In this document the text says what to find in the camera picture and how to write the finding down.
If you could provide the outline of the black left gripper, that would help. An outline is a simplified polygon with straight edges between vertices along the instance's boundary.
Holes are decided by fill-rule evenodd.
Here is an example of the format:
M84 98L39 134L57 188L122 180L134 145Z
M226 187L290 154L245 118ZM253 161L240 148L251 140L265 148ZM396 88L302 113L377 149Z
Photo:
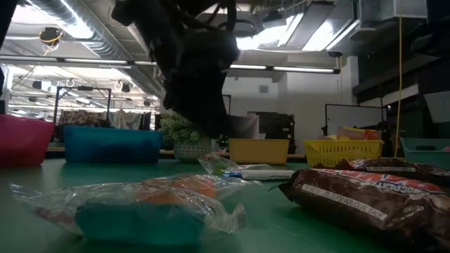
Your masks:
M197 19L213 5L227 10L223 25ZM166 79L165 109L209 136L233 133L222 88L226 69L239 57L236 0L115 0L111 17L125 27L134 25L144 40L148 57Z

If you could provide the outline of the blue white candy bar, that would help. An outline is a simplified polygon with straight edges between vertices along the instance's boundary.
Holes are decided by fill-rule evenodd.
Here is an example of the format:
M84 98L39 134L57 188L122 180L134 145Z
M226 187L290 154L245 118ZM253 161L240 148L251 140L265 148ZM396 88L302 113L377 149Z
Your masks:
M294 173L292 170L242 170L228 171L224 175L248 181L280 181L290 179Z

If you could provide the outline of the yellow mesh basket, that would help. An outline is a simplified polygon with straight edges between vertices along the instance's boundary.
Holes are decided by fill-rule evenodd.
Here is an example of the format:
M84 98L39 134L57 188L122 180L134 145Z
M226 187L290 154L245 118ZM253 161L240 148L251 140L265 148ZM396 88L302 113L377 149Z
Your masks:
M383 144L380 140L313 140L304 141L304 150L310 167L318 164L334 167L342 160L379 158Z

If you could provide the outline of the red plastic bin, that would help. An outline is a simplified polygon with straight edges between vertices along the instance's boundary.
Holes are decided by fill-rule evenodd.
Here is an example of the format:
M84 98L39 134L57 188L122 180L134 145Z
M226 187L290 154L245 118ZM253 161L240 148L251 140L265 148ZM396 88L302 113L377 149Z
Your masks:
M39 166L54 127L53 122L0 114L0 169Z

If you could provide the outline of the brown chocolate bar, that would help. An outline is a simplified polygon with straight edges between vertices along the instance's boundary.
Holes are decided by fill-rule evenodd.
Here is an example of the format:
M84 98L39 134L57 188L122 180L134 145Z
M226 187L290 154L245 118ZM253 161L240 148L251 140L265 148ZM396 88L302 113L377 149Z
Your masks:
M433 183L341 169L296 171L278 189L326 221L421 253L450 253L450 193Z
M450 177L450 171L429 164L412 163L396 158L358 159L348 162L341 160L334 166L321 163L314 165L315 169L341 169L352 171L373 172L379 174L393 174L397 176L432 176L437 178Z

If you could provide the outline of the artificial pale green succulent plant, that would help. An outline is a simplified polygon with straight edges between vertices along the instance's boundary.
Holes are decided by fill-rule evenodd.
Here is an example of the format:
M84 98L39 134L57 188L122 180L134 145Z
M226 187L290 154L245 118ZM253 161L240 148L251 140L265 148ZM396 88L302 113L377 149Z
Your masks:
M194 123L178 113L162 114L159 132L163 142L173 145L175 158L180 162L194 162L212 151L211 138Z

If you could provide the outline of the grey covered object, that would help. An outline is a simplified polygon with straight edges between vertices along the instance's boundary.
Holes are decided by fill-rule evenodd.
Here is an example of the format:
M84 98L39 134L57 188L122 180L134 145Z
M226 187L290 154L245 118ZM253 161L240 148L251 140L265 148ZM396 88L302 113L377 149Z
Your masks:
M230 138L259 138L259 116L235 116L229 115L229 121L231 123Z

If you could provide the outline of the patterned hanging cloth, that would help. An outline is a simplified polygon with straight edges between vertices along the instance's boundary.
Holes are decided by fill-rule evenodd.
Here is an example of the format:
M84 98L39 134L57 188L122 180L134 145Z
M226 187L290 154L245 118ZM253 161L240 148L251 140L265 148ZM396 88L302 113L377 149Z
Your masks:
M150 112L135 113L119 110L117 112L89 112L86 110L62 110L58 125L77 125L105 127L114 129L149 130Z

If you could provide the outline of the orange plastic bin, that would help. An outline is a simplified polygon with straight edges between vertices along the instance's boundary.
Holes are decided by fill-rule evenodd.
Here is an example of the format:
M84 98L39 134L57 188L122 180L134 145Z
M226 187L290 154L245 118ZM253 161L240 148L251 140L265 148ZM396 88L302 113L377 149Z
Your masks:
M230 160L238 164L283 165L288 159L288 139L229 139Z

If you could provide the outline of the black cabinet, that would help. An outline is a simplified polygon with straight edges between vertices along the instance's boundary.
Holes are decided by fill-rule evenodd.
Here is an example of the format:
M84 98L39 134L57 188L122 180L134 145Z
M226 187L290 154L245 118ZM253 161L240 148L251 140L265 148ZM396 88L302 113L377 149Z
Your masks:
M265 134L265 139L287 139L288 154L296 153L295 120L291 114L275 112L258 112L259 132Z

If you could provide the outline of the blue plastic bin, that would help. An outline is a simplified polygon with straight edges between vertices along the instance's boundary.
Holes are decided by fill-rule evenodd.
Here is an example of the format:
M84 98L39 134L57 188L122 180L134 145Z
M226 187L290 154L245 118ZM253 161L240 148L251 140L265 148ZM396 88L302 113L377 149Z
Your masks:
M91 126L64 128L68 163L154 164L160 157L163 134L157 131Z

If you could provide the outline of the bright ceiling light panel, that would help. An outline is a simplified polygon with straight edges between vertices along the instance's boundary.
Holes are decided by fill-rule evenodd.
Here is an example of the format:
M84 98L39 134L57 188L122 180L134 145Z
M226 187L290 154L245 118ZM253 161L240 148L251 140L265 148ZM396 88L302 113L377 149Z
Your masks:
M293 37L303 15L303 13L292 15L286 19L285 25L265 29L252 37L237 38L238 48L240 50L272 51L269 50L269 47L287 46L288 40ZM293 51L329 51L360 23L360 20L348 20L346 23L337 25L336 30L337 21L338 19L326 19L302 48L297 46L297 49L293 49Z

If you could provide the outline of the long ceiling tube light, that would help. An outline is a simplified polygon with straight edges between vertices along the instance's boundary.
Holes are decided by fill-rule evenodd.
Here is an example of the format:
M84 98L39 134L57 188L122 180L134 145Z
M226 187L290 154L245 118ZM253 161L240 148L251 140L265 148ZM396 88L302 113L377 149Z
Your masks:
M83 65L98 65L106 67L128 67L128 66L157 66L156 62L142 61L142 60L106 60L106 59L92 59L92 58L62 58L62 57L46 57L46 56L15 56L0 54L0 61L7 63L51 63L51 64L83 64ZM270 72L301 72L312 74L340 74L341 69L330 68L313 68L313 67L287 67L287 66L272 66L272 65L242 65L232 64L229 69L235 70L257 70Z

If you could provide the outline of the black framed white board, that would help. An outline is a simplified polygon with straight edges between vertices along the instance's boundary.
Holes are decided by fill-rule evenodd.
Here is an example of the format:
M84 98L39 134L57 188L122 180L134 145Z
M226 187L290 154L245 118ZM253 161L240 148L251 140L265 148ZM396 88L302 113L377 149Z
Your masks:
M336 135L338 127L367 128L387 119L387 109L374 106L325 104L324 136Z

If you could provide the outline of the green table mat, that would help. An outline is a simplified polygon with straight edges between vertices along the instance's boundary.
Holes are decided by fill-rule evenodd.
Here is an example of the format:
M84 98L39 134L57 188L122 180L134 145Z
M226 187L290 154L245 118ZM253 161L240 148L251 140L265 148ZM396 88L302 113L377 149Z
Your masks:
M89 240L27 211L10 189L16 184L48 193L68 186L139 182L175 174L201 174L199 164L160 160L157 164L68 164L46 160L38 167L0 169L0 253L448 253L426 233L412 241L374 230L344 227L334 212L317 216L289 201L278 183L251 185L224 200L231 211L242 204L244 229L211 235L183 246L128 245Z

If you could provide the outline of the white ceiling air unit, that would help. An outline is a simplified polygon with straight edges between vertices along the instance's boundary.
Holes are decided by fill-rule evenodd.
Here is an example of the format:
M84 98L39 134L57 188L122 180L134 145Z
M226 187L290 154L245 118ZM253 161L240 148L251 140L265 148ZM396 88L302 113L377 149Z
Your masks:
M426 0L359 0L362 20L426 18Z

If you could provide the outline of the teal plastic bin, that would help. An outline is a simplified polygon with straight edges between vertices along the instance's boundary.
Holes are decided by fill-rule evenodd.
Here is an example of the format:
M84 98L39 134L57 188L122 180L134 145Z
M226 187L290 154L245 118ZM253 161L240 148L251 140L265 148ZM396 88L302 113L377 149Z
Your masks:
M401 138L401 145L407 161L450 170L450 138Z

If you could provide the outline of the grey hanging panel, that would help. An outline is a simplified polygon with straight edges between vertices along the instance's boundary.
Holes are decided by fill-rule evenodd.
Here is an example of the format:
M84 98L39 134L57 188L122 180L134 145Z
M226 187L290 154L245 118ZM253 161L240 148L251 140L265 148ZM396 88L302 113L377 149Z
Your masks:
M450 122L450 91L427 93L424 97L434 123Z

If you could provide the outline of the silver ventilation duct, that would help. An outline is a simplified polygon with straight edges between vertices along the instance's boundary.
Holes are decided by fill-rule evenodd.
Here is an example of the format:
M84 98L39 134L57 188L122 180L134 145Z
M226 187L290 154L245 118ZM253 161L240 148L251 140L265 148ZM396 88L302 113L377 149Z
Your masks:
M129 53L82 0L25 0L66 33L104 59L127 60Z

